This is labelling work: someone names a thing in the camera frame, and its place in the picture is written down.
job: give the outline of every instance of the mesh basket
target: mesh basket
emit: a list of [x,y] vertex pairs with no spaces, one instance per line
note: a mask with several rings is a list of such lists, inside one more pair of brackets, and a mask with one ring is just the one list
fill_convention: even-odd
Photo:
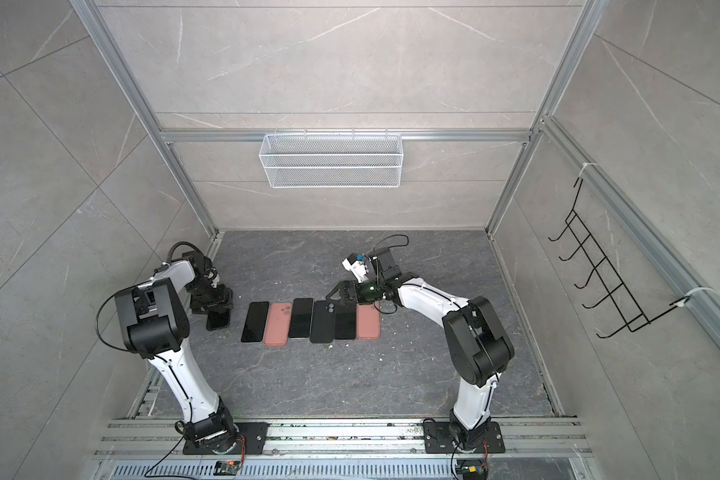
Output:
[[274,188],[399,187],[403,142],[384,133],[268,134],[259,158]]

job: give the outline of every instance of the white zip tie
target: white zip tie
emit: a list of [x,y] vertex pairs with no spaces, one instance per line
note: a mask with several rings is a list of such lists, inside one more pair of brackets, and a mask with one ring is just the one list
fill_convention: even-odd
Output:
[[581,170],[579,170],[579,178],[581,178],[581,174],[584,173],[584,169],[589,167],[590,165],[597,165],[597,164],[588,164],[587,162],[584,162],[581,164]]
[[688,290],[688,293],[683,295],[682,298],[680,300],[678,300],[677,302],[671,303],[671,305],[683,307],[686,305],[686,302],[688,300],[691,300],[691,295],[693,295],[696,292],[701,292],[702,290],[708,290],[709,292],[715,292],[715,289],[709,288],[708,286],[698,286],[696,288],[692,288],[691,290]]

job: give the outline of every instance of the robotic arm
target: robotic arm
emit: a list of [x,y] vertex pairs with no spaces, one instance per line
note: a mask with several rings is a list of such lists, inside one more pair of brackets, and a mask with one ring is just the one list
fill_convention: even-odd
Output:
[[192,295],[192,312],[208,314],[208,327],[229,324],[232,291],[219,283],[211,260],[195,250],[163,264],[147,282],[115,294],[123,343],[163,375],[181,405],[184,438],[196,448],[227,453],[236,446],[237,429],[192,356],[190,321],[176,293],[183,287]]
[[[454,446],[468,451],[481,445],[490,420],[490,400],[499,378],[514,356],[514,347],[490,302],[453,296],[427,284],[413,273],[404,274],[388,247],[368,254],[352,254],[342,264],[356,281],[344,280],[327,298],[360,304],[391,300],[420,312],[445,332],[451,361],[461,376],[458,398],[448,430]],[[371,264],[376,278],[368,276]]]

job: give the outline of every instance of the pink phone case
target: pink phone case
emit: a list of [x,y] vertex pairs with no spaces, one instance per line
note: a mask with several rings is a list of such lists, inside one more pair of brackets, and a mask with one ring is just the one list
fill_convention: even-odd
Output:
[[273,303],[264,330],[264,345],[283,346],[288,342],[288,328],[291,325],[290,303]]
[[380,336],[382,336],[381,313],[373,305],[358,305],[358,338],[376,340]]

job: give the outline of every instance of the black hook rack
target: black hook rack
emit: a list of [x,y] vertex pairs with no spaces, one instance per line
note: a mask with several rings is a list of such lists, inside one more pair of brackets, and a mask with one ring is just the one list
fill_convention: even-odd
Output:
[[[664,310],[662,313],[654,316],[653,318],[648,318],[648,315],[646,315],[645,312],[643,311],[643,307],[640,306],[640,304],[637,302],[637,300],[635,300],[635,297],[632,294],[632,292],[630,291],[630,288],[626,285],[626,283],[624,282],[624,279],[621,278],[621,274],[619,274],[619,271],[616,270],[616,268],[614,267],[614,264],[611,263],[610,258],[608,258],[608,255],[605,254],[605,251],[600,246],[600,244],[597,242],[597,239],[594,237],[594,235],[592,235],[592,232],[590,232],[590,229],[586,226],[584,220],[582,220],[582,218],[576,212],[576,202],[579,199],[579,193],[581,192],[582,183],[583,182],[582,182],[581,178],[577,178],[576,182],[574,183],[574,188],[578,187],[578,190],[576,190],[576,197],[574,198],[574,204],[570,208],[570,212],[568,212],[568,215],[565,217],[565,228],[563,228],[563,231],[560,232],[560,235],[558,235],[557,238],[555,238],[555,239],[553,239],[551,237],[547,237],[547,238],[552,242],[557,242],[560,238],[563,237],[563,235],[565,234],[566,231],[571,232],[571,234],[576,239],[578,246],[576,247],[576,250],[574,250],[574,252],[568,256],[568,258],[563,258],[562,256],[558,256],[558,258],[560,260],[562,260],[563,262],[567,262],[568,260],[574,258],[574,255],[576,255],[576,253],[579,250],[581,250],[584,252],[586,259],[590,262],[590,265],[592,265],[592,270],[590,270],[590,274],[586,278],[586,282],[584,282],[584,284],[581,286],[579,286],[577,283],[574,283],[574,286],[576,286],[576,288],[579,290],[585,288],[587,285],[589,285],[590,280],[592,280],[592,277],[594,275],[597,276],[597,279],[600,281],[600,284],[603,285],[603,288],[605,289],[605,292],[606,292],[606,294],[603,298],[601,298],[594,305],[591,305],[591,306],[587,306],[583,303],[581,305],[586,309],[593,309],[593,308],[597,307],[599,304],[601,304],[602,302],[605,302],[606,300],[610,299],[611,302],[613,302],[614,307],[616,308],[616,311],[619,312],[619,315],[621,316],[621,319],[624,322],[624,324],[622,326],[620,326],[619,328],[617,328],[615,331],[613,331],[609,335],[601,335],[601,334],[597,333],[597,336],[601,339],[611,338],[612,336],[614,336],[618,332],[624,330],[625,328],[631,332],[636,332],[636,331],[640,330],[641,328],[643,328],[644,326],[650,325],[654,320],[658,320],[662,316],[664,316],[667,313],[671,312],[672,310],[678,308],[680,306],[679,303],[682,300],[688,300],[689,297],[684,296],[683,298],[675,300],[674,302],[670,303],[669,309]],[[579,223],[581,224],[581,226],[586,231],[586,236],[584,237],[583,240],[580,240],[579,236],[576,235],[576,232],[574,232],[574,229],[571,228],[571,224],[574,222],[574,220],[578,220]],[[592,240],[592,243],[595,244],[595,246],[600,251],[600,253],[603,255],[603,259],[597,263],[592,261],[592,256],[590,256],[589,253],[586,251],[586,248],[584,248],[584,244],[590,239]],[[619,283],[613,289],[608,288],[605,281],[603,280],[603,276],[600,274],[600,271],[598,270],[598,268],[601,265],[603,265],[604,263],[606,263],[608,266],[610,266],[610,268],[616,275],[616,278],[618,278]],[[619,290],[624,290],[625,292],[627,292],[629,294],[630,298],[632,299],[635,306],[637,307],[637,310],[640,312],[632,320],[627,320],[624,317],[624,312],[622,312],[622,309],[619,307],[619,303],[616,302],[616,299],[614,298],[614,293],[616,293]],[[639,324],[638,326],[633,327],[634,323],[636,321],[640,320],[641,318],[644,319],[645,321],[643,323]]]

